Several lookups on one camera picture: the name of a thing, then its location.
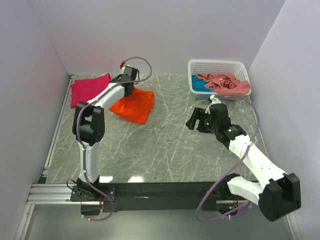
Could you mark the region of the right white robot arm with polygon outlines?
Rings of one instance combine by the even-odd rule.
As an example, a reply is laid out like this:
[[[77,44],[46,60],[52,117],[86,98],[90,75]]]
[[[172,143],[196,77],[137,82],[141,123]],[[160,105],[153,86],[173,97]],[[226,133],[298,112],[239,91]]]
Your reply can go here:
[[[238,175],[226,174],[223,177],[226,183],[219,187],[222,198],[242,197],[256,204],[271,222],[301,208],[300,179],[271,162],[243,128],[231,122],[225,104],[211,104],[207,109],[196,107],[185,125],[189,130],[214,134],[257,179],[257,182],[252,182]]]

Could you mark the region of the orange t shirt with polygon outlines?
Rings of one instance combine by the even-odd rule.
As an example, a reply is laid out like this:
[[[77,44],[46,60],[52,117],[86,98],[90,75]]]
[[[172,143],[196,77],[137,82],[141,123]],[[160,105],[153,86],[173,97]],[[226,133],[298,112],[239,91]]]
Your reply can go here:
[[[131,95],[116,101],[109,110],[125,120],[144,125],[153,108],[154,101],[153,91],[135,87]]]

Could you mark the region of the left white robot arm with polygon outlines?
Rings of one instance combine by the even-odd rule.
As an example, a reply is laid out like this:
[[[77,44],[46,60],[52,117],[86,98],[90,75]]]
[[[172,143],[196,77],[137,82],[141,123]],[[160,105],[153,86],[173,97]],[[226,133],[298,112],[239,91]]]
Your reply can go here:
[[[138,69],[123,65],[120,74],[101,93],[76,105],[72,127],[80,150],[80,172],[76,186],[88,201],[94,201],[102,194],[99,188],[98,148],[105,134],[105,108],[131,95],[134,84],[140,80],[139,74]]]

